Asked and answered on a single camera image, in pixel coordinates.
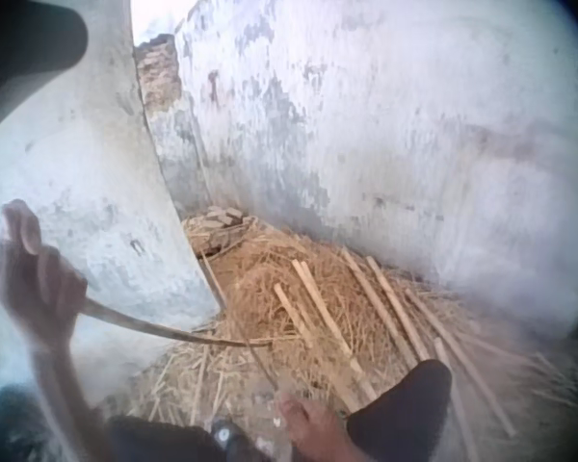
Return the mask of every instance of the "wood piece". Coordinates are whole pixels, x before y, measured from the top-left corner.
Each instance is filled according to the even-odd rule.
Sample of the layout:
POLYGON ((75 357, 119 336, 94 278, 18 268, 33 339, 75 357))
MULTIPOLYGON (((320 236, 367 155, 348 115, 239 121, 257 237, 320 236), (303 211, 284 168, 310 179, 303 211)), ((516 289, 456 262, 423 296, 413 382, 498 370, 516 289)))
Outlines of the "wood piece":
POLYGON ((331 386, 336 391, 338 397, 343 401, 345 406, 347 406, 349 412, 353 413, 359 410, 361 406, 354 392, 345 384, 345 381, 338 376, 333 366, 326 360, 325 354, 317 345, 312 332, 308 329, 308 327, 306 327, 306 324, 302 320, 300 313, 298 313, 298 311, 291 304, 287 298, 287 295, 280 287, 280 284, 274 285, 274 292, 276 293, 278 300, 280 300, 280 304, 289 315, 289 318, 291 318, 292 323, 296 326, 298 332, 300 332, 300 335, 306 343, 306 346, 313 352, 315 358, 317 358, 317 361, 319 362, 324 375, 328 378, 329 383, 331 383, 331 386))
POLYGON ((486 402, 490 406, 490 409, 494 413, 494 415, 499 419, 501 425, 505 429, 506 433, 510 438, 515 436, 516 430, 513 427, 512 421, 503 410, 503 407, 499 403, 496 395, 490 390, 490 387, 486 383, 486 381, 482 378, 482 375, 479 373, 477 368, 473 365, 473 362, 467 357, 464 353, 464 350, 460 347, 459 343, 456 339, 448 332, 445 326, 441 323, 441 321, 429 310, 426 305, 420 300, 410 289, 406 289, 405 293, 407 294, 408 299, 413 303, 417 309, 420 310, 422 315, 426 318, 429 324, 433 327, 434 330, 441 336, 441 338, 445 341, 445 343, 450 347, 452 352, 456 355, 459 359, 462 366, 466 369, 467 373, 471 377, 471 379, 476 383, 480 392, 486 399, 486 402))
POLYGON ((572 409, 575 409, 576 407, 578 407, 578 404, 576 404, 575 402, 573 402, 569 399, 557 397, 557 396, 552 395, 552 394, 545 392, 543 390, 532 390, 532 393, 537 397, 544 398, 544 399, 547 399, 549 401, 557 402, 559 404, 562 404, 563 406, 567 406, 567 407, 572 408, 572 409))
POLYGON ((549 371, 551 371, 556 377, 559 378, 559 380, 561 380, 565 385, 569 384, 570 380, 569 378, 567 378, 561 371, 559 371, 559 369, 557 369, 557 367, 552 364, 550 361, 548 361, 546 359, 546 357, 537 352, 535 353, 536 358, 538 358, 538 361, 541 362, 541 364, 548 369, 549 371))
POLYGON ((464 334, 462 332, 457 332, 456 336, 461 339, 463 342, 475 345, 476 347, 480 347, 486 351, 489 351, 497 356, 501 356, 502 358, 508 359, 514 363, 518 364, 525 364, 528 366, 533 365, 533 361, 526 356, 522 356, 520 354, 512 353, 510 351, 505 351, 504 349, 500 348, 499 346, 492 345, 484 340, 476 339, 472 335, 464 334))
POLYGON ((201 360, 201 366, 199 366, 199 375, 197 376, 197 387, 195 388, 195 398, 193 399, 193 410, 191 411, 191 420, 189 422, 190 426, 193 426, 195 424, 197 414, 199 413, 199 402, 201 401, 201 388, 203 387, 203 376, 205 375, 205 366, 209 354, 210 354, 210 346, 206 345, 203 348, 203 359, 201 360))
POLYGON ((352 273, 354 274, 355 279, 357 279, 359 285, 362 286, 364 293, 366 294, 372 305, 375 307, 375 310, 377 310, 377 313, 381 317, 381 320, 385 324, 385 327, 387 327, 387 331, 389 332, 389 335, 392 337, 394 344, 396 344, 396 347, 401 352, 401 356, 403 356, 403 359, 405 359, 405 362, 407 363, 410 369, 414 368, 417 365, 415 356, 413 355, 413 352, 411 351, 411 348, 409 347, 405 338, 398 331, 398 327, 396 327, 396 323, 392 319, 392 315, 385 308, 383 302, 375 292, 375 289, 373 289, 373 286, 371 286, 370 282, 368 282, 368 279, 366 279, 366 276, 359 268, 359 266, 357 265, 357 263, 355 262, 354 258, 351 256, 349 251, 346 248, 343 248, 341 250, 341 253, 345 258, 345 261, 349 265, 349 268, 351 269, 352 273))
POLYGON ((417 353, 417 357, 420 359, 420 361, 426 361, 431 357, 431 355, 428 353, 428 350, 426 349, 424 342, 422 342, 422 339, 420 338, 417 329, 413 325, 413 321, 411 321, 411 318, 407 315, 407 312, 405 311, 405 307, 401 303, 401 300, 398 299, 396 293, 392 289, 392 286, 389 285, 389 282, 387 281, 385 275, 379 268, 379 265, 377 265, 375 259, 373 257, 366 257, 366 262, 368 263, 371 270, 375 274, 375 277, 377 277, 377 280, 381 284, 381 288, 385 292, 385 296, 392 305, 394 313, 396 313, 396 316, 400 320, 401 325, 403 326, 405 332, 407 333, 408 339, 413 345, 413 349, 417 353))
POLYGON ((244 214, 242 213, 242 211, 238 210, 238 209, 234 209, 233 207, 229 207, 228 209, 225 210, 225 212, 234 218, 240 219, 241 217, 244 216, 244 214))
POLYGON ((216 219, 227 226, 230 226, 233 223, 233 218, 228 217, 227 215, 218 215, 216 219))
POLYGON ((152 422, 152 419, 154 419, 154 416, 156 415, 156 411, 158 410, 158 406, 161 404, 161 400, 156 397, 156 399, 154 400, 154 405, 152 406, 152 412, 150 412, 150 415, 147 417, 149 422, 152 422))
POLYGON ((206 229, 221 229, 224 227, 224 223, 212 219, 207 219, 206 221, 201 222, 201 227, 206 229))
POLYGON ((170 356, 170 359, 168 359, 167 364, 165 365, 165 367, 163 368, 163 370, 159 374, 158 379, 156 380, 156 383, 152 387, 152 394, 153 395, 156 395, 159 392, 159 390, 161 389, 161 383, 163 382, 163 379, 165 378, 165 374, 167 373, 167 369, 170 368, 171 362, 173 361, 174 357, 175 357, 175 354, 170 356))
MULTIPOLYGON (((109 324, 118 325, 125 329, 135 330, 144 334, 155 335, 157 337, 164 337, 166 339, 179 340, 180 342, 188 342, 191 344, 204 345, 220 345, 223 347, 249 347, 246 342, 238 342, 234 340, 215 339, 212 337, 205 337, 201 335, 194 335, 183 330, 165 327, 164 325, 153 324, 151 322, 138 320, 128 315, 124 315, 116 310, 101 305, 97 301, 86 298, 86 303, 82 313, 91 318, 100 321, 108 322, 109 324)), ((257 343, 252 342, 252 347, 268 347, 271 342, 257 343)))
POLYGON ((375 392, 375 389, 373 389, 373 386, 366 377, 364 369, 361 368, 361 366, 357 362, 357 359, 355 359, 354 353, 352 352, 351 348, 345 341, 345 338, 343 337, 343 334, 340 331, 338 324, 329 313, 328 307, 324 302, 323 298, 321 297, 321 292, 319 292, 319 288, 317 287, 315 278, 312 276, 312 273, 310 272, 310 268, 308 267, 306 262, 299 263, 297 260, 294 260, 293 262, 291 262, 291 264, 294 266, 294 269, 298 272, 298 276, 300 277, 302 283, 306 287, 306 290, 310 294, 310 297, 312 298, 315 307, 321 314, 321 317, 323 318, 324 322, 326 323, 326 326, 331 331, 332 335, 334 336, 334 339, 336 339, 338 345, 340 345, 341 350, 349 360, 349 366, 355 373, 355 379, 357 380, 359 387, 362 389, 364 394, 366 394, 366 397, 369 400, 374 401, 378 397, 377 392, 375 392))
POLYGON ((246 238, 247 238, 247 234, 248 234, 249 230, 247 229, 244 234, 242 236, 240 236, 240 238, 236 239, 233 243, 231 243, 230 245, 228 245, 227 247, 224 247, 223 249, 221 249, 220 252, 215 253, 214 255, 212 255, 209 260, 213 261, 217 258, 219 258, 221 255, 224 255, 225 253, 227 253, 229 250, 231 250, 232 248, 237 247, 238 245, 240 245, 246 238))
MULTIPOLYGON (((208 272, 208 275, 210 276, 210 279, 212 280, 212 284, 214 286, 215 292, 219 296, 219 302, 221 303, 223 309, 226 311, 227 299, 224 296, 224 292, 223 292, 223 289, 221 288, 221 284, 219 284, 219 280, 216 278, 216 275, 212 271, 212 267, 210 267, 210 263, 208 262, 207 258, 205 258, 205 256, 203 257, 203 265, 205 266, 205 268, 208 272)), ((247 347, 250 351, 250 355, 252 356, 252 359, 254 359, 254 362, 259 367, 259 370, 263 372, 263 375, 270 382, 270 385, 272 385, 272 388, 274 389, 274 391, 277 392, 278 391, 278 383, 272 378, 272 376, 270 375, 270 373, 268 372, 266 367, 263 365, 263 361, 261 361, 261 358, 259 357, 259 355, 252 348, 252 345, 250 344, 249 339, 247 338, 247 336, 245 334, 245 331, 244 331, 244 328, 242 327, 242 324, 238 321, 238 319, 236 317, 233 318, 233 321, 235 322, 235 325, 238 328, 240 335, 244 338, 244 341, 247 344, 247 347)))
POLYGON ((460 390, 457 385, 456 375, 454 374, 454 370, 452 369, 452 365, 450 364, 450 358, 445 351, 445 346, 443 346, 443 341, 439 337, 434 339, 434 352, 436 353, 437 358, 441 361, 444 365, 448 367, 450 372, 452 373, 452 407, 454 408, 454 414, 456 415, 456 420, 459 423, 460 428, 460 436, 462 437, 462 442, 464 443, 464 448, 466 449, 466 455, 469 462, 479 462, 480 455, 478 453, 478 448, 475 444, 475 439, 473 438, 473 432, 471 431, 471 427, 466 419, 466 413, 464 411, 464 405, 462 404, 462 399, 460 397, 460 390))
POLYGON ((224 214, 224 210, 223 209, 215 209, 215 210, 211 210, 210 212, 208 212, 207 214, 205 214, 206 218, 216 218, 219 215, 223 215, 224 214))

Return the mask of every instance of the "weathered wall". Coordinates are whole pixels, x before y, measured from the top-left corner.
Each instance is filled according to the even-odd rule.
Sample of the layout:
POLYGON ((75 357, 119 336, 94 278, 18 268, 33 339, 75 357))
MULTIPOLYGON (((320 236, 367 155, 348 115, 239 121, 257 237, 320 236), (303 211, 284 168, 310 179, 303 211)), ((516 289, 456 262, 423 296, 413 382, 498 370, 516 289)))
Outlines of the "weathered wall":
POLYGON ((182 98, 182 81, 174 38, 161 34, 135 48, 145 117, 161 171, 181 219, 205 210, 210 195, 200 165, 202 143, 196 137, 190 98, 182 98))
MULTIPOLYGON (((0 125, 0 206, 28 201, 44 238, 88 277, 91 297, 144 320, 199 325, 218 305, 182 235, 145 129, 129 3, 61 4, 83 16, 89 47, 77 66, 0 125)), ((123 386, 167 344, 81 317, 73 354, 88 397, 123 386)), ((0 309, 0 385, 28 376, 0 309)))
POLYGON ((201 0, 182 13, 183 103, 215 203, 537 328, 577 320, 578 29, 556 2, 201 0))

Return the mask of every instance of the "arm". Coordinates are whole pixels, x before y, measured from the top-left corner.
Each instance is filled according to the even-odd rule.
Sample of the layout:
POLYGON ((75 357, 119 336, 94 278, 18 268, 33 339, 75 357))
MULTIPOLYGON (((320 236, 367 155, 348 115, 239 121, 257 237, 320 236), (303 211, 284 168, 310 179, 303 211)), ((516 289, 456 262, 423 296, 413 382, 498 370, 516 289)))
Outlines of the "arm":
POLYGON ((39 221, 21 200, 2 211, 0 302, 26 340, 40 404, 69 460, 112 460, 101 422, 77 382, 69 343, 87 282, 43 245, 39 221))

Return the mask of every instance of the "hay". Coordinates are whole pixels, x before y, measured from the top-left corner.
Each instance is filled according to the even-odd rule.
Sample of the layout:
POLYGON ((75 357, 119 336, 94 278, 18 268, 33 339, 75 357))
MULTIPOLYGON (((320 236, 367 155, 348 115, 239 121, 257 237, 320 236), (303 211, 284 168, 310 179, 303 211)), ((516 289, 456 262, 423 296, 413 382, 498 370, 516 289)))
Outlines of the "hay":
MULTIPOLYGON (((275 284, 280 284, 294 306, 301 305, 306 312, 306 325, 315 337, 318 349, 324 352, 326 361, 347 384, 351 384, 363 404, 369 402, 355 382, 349 361, 337 339, 326 327, 292 267, 293 260, 304 261, 310 268, 330 315, 377 394, 393 387, 407 374, 401 353, 343 259, 340 247, 315 243, 252 217, 245 217, 241 224, 223 229, 203 228, 201 224, 204 222, 204 218, 192 218, 183 225, 195 254, 207 257, 227 299, 226 310, 210 324, 209 329, 221 338, 239 339, 243 334, 241 330, 244 330, 244 335, 250 339, 271 340, 270 348, 260 348, 257 353, 281 389, 324 401, 341 414, 347 412, 317 358, 282 308, 275 294, 275 284), (242 329, 236 328, 237 322, 242 329)), ((378 297, 384 300, 383 304, 408 342, 409 338, 387 303, 376 275, 362 256, 351 255, 378 297)), ((406 289, 424 300, 453 334, 475 337, 475 325, 485 323, 484 319, 465 309, 454 294, 425 283, 406 271, 381 270, 405 306, 407 316, 431 357, 435 357, 433 339, 437 334, 406 299, 406 289)), ((490 349, 491 352, 486 354, 493 355, 496 360, 497 353, 492 352, 496 351, 495 346, 490 349)), ((210 346, 206 356, 207 364, 202 366, 204 346, 177 345, 153 368, 133 380, 128 408, 122 412, 156 422, 192 422, 208 428, 215 415, 224 414, 247 430, 267 438, 277 437, 280 430, 271 424, 276 414, 274 393, 250 353, 242 348, 210 346), (204 378, 200 375, 203 367, 204 378), (203 384, 198 387, 200 377, 203 384), (193 415, 194 403, 197 404, 197 413, 193 415)), ((509 357, 512 356, 508 354, 504 363, 505 372, 497 373, 498 379, 509 376, 514 389, 522 388, 519 381, 528 374, 532 374, 532 380, 536 379, 536 371, 539 371, 536 362, 512 362, 509 357)), ((453 362, 453 366, 458 369, 457 376, 468 382, 458 364, 453 362)), ((542 378, 535 387, 539 392, 533 392, 527 399, 541 396, 558 402, 570 400, 565 390, 551 386, 553 382, 548 380, 549 377, 542 378)))

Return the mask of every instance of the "black pants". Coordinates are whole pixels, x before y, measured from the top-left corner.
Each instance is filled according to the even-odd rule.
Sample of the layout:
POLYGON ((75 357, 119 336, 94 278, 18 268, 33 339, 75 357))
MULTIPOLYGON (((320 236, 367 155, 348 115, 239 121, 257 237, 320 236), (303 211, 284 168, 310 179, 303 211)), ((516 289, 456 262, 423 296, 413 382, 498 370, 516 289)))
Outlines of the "black pants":
MULTIPOLYGON (((377 461, 427 461, 445 423, 452 375, 440 362, 420 363, 398 385, 347 420, 354 443, 377 461)), ((124 462, 250 462, 243 451, 224 453, 199 427, 182 428, 118 417, 108 422, 118 460, 124 462)), ((294 460, 305 460, 294 451, 294 460)))

